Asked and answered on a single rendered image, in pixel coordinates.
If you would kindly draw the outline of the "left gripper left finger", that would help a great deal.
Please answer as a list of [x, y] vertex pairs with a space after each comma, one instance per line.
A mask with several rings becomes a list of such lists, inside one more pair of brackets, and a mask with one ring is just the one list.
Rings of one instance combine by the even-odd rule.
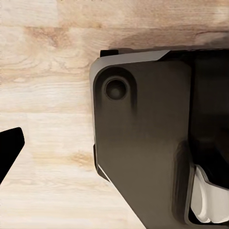
[[20, 127], [0, 132], [0, 184], [25, 145]]

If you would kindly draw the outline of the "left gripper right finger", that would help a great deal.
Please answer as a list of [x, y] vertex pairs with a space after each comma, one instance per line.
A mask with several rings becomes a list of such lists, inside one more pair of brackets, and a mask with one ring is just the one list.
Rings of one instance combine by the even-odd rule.
[[227, 164], [229, 165], [229, 129], [218, 127], [216, 130], [214, 145], [221, 153]]

